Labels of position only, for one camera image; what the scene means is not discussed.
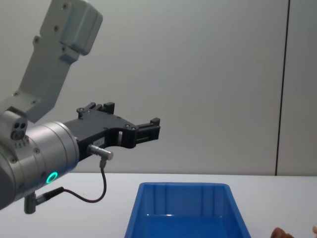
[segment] white wall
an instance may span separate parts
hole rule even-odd
[[[158,141],[111,148],[110,172],[266,174],[275,170],[287,0],[91,0],[104,22],[41,121],[116,102]],[[0,100],[23,76],[48,0],[0,2]],[[97,172],[98,159],[76,171]]]
[[[278,175],[317,175],[317,1],[291,0]]]

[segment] finger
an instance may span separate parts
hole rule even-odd
[[[294,238],[291,234],[286,234],[285,238]]]
[[[87,106],[85,106],[84,108],[85,108],[86,110],[89,110],[89,109],[93,109],[95,106],[96,106],[96,103],[90,103],[90,104],[88,104]]]
[[[272,232],[271,238],[283,238],[286,233],[281,228],[275,228]]]

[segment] hand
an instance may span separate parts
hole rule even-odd
[[[313,227],[313,232],[317,235],[317,227],[315,227],[315,226]]]
[[[281,228],[275,228],[272,232],[271,238],[294,238],[290,234],[286,234]]]

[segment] cable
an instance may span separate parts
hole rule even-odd
[[[100,198],[98,198],[96,200],[90,200],[90,199],[87,199],[87,198],[84,198],[84,197],[78,195],[77,193],[75,193],[71,190],[65,189],[64,187],[59,187],[59,188],[56,188],[52,191],[46,192],[46,193],[42,194],[41,196],[38,196],[36,198],[36,205],[40,205],[40,204],[50,200],[51,198],[56,197],[57,195],[61,194],[62,192],[68,192],[84,202],[96,203],[96,202],[101,201],[104,198],[106,191],[107,191],[107,180],[106,180],[105,171],[104,171],[105,166],[106,166],[106,160],[101,160],[100,161],[100,171],[101,171],[101,175],[102,175],[103,181],[104,181],[104,190],[103,190],[103,193],[101,194]]]
[[[65,188],[63,188],[63,192],[68,192],[68,193],[74,195],[75,197],[79,198],[80,200],[83,200],[84,202],[96,203],[96,202],[101,201],[101,200],[104,198],[104,196],[105,196],[105,194],[106,194],[106,191],[107,191],[107,181],[106,181],[106,176],[105,176],[105,171],[104,171],[104,169],[103,169],[103,168],[100,168],[100,171],[101,171],[101,175],[102,175],[103,181],[104,181],[104,190],[103,190],[103,193],[102,193],[102,195],[100,196],[100,198],[98,198],[98,199],[96,199],[96,200],[90,200],[90,199],[84,198],[84,197],[78,195],[77,193],[75,193],[75,192],[73,192],[73,191],[71,191],[71,190],[65,189]]]

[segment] green led ring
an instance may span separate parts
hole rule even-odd
[[[51,183],[53,182],[58,176],[57,172],[53,172],[50,174],[50,176],[48,176],[48,179],[46,180],[46,183]]]

